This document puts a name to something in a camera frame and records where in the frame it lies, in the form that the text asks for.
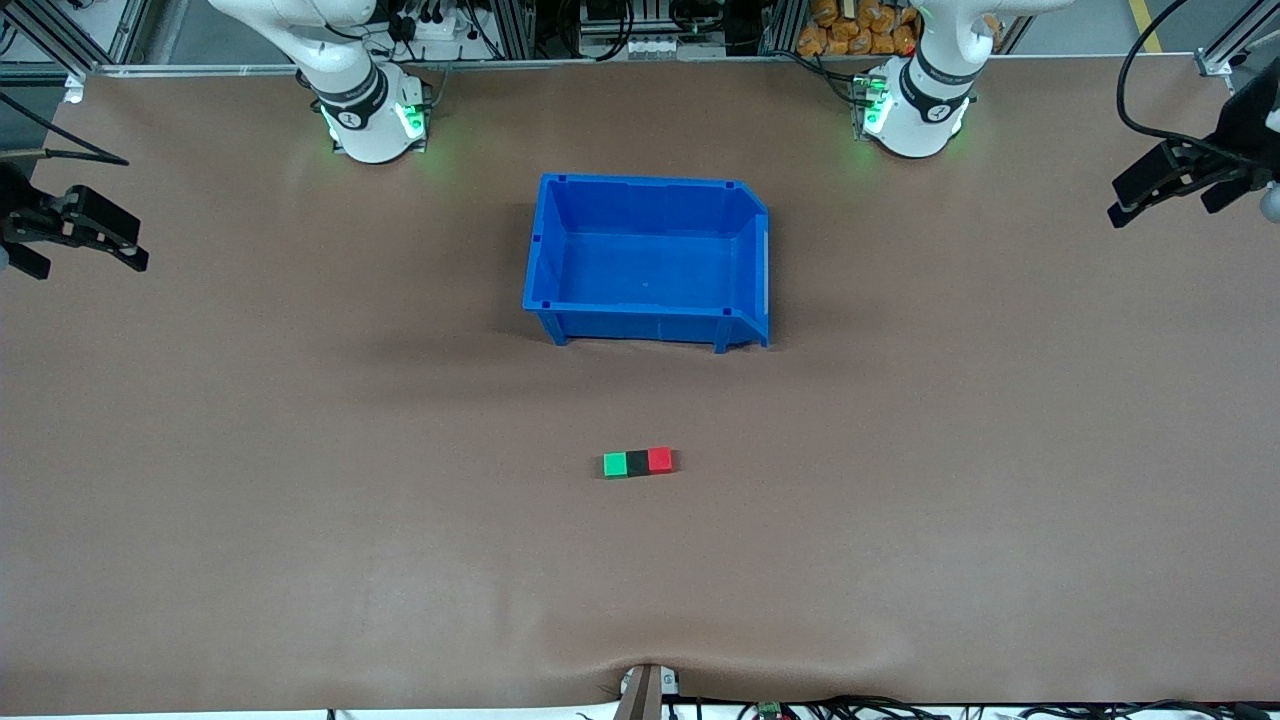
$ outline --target row of blocks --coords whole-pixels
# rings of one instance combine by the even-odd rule
[[[643,478],[675,471],[676,462],[669,447],[650,447],[649,450],[628,450],[627,452],[607,452],[604,455],[605,478]]]

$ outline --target green block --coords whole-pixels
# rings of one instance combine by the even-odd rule
[[[604,477],[605,478],[625,478],[625,477],[627,477],[627,454],[626,452],[605,452],[604,454]]]

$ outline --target red block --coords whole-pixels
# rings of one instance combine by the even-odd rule
[[[676,462],[671,457],[669,447],[650,447],[649,448],[649,474],[660,475],[664,473],[675,473]]]

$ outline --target green led light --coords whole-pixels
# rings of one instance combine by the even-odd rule
[[[399,115],[401,124],[410,137],[422,137],[422,110],[416,105],[396,104],[396,114]]]
[[[867,124],[863,127],[864,131],[877,133],[884,129],[884,119],[888,118],[888,111],[893,109],[893,104],[890,102],[891,97],[892,95],[886,91],[874,105],[867,109]]]

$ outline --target bin leg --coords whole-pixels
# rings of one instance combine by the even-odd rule
[[[568,337],[564,336],[564,325],[561,324],[558,314],[539,313],[538,319],[543,322],[543,329],[547,331],[547,334],[552,336],[552,342],[568,345]]]
[[[733,319],[732,318],[721,318],[721,320],[718,323],[716,323],[716,354],[717,355],[728,351],[728,336],[730,336],[731,332],[733,332]]]

